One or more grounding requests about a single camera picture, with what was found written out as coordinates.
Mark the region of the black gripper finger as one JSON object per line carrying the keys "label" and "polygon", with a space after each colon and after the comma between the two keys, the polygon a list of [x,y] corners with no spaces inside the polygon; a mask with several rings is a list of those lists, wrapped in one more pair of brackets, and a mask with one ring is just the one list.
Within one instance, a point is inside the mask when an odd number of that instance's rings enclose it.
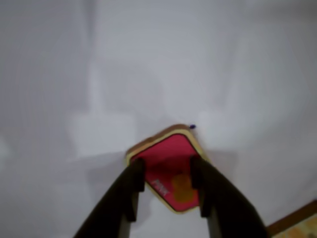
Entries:
{"label": "black gripper finger", "polygon": [[76,238],[128,238],[145,190],[145,161],[138,158],[119,175],[75,234]]}
{"label": "black gripper finger", "polygon": [[201,217],[211,238],[268,238],[255,207],[213,165],[199,156],[190,159],[191,183],[197,190]]}

